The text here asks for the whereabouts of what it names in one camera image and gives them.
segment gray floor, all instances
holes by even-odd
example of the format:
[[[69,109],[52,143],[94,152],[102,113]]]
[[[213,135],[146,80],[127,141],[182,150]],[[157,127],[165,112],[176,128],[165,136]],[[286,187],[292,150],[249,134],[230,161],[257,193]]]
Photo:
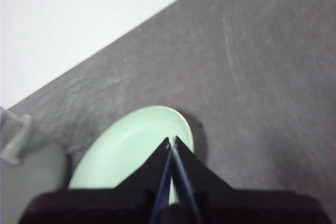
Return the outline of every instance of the gray floor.
[[[182,111],[232,186],[311,194],[336,221],[336,0],[179,0],[11,111],[33,115],[73,170],[150,104]]]

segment white wall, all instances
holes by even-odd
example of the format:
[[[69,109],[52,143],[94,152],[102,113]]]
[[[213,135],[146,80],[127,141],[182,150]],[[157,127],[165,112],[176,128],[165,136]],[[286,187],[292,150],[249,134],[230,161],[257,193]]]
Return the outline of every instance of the white wall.
[[[8,108],[175,0],[1,0],[1,105]]]

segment gray carpet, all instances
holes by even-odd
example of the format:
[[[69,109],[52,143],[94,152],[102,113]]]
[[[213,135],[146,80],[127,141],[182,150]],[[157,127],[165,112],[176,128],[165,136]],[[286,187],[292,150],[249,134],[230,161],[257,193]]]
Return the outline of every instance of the gray carpet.
[[[179,0],[10,110],[73,171],[118,118],[172,106],[233,187],[307,193],[336,221],[335,14],[336,0]]]

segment floor scratch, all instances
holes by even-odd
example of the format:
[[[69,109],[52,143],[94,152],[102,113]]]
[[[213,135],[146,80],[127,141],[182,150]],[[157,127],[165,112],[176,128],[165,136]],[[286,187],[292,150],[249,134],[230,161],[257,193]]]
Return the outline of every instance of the floor scratch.
[[[228,36],[228,32],[227,32],[227,24],[226,24],[224,14],[223,14],[223,31],[224,31],[225,44],[226,44],[226,56],[227,56],[227,61],[229,63],[230,74],[232,76],[233,82],[234,82],[237,90],[239,90],[239,80],[238,80],[237,73],[235,72],[235,63],[234,63],[234,60],[233,60],[233,57],[232,57],[232,54],[231,54],[229,36]]]

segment plate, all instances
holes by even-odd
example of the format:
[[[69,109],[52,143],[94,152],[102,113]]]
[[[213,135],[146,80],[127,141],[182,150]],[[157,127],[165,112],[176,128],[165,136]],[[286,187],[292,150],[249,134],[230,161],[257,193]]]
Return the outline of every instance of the plate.
[[[190,126],[176,110],[150,106],[109,127],[78,164],[69,188],[114,188],[138,169],[162,141],[175,137],[194,152]]]

